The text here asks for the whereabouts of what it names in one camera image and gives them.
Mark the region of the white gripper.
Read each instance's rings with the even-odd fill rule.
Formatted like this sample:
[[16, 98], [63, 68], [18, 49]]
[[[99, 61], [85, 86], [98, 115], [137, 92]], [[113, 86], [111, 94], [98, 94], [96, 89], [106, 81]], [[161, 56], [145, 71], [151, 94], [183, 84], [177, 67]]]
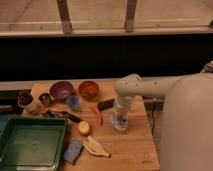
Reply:
[[116, 120], [125, 120], [133, 101], [132, 97], [116, 96], [114, 100], [114, 117]]

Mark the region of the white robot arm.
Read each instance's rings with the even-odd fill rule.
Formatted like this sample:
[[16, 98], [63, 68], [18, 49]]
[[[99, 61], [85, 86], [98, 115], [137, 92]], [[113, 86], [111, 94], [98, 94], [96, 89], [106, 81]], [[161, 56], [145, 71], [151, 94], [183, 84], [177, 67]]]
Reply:
[[213, 171], [213, 74], [142, 79], [128, 75], [115, 83], [114, 116], [126, 117], [134, 97], [164, 100], [160, 171]]

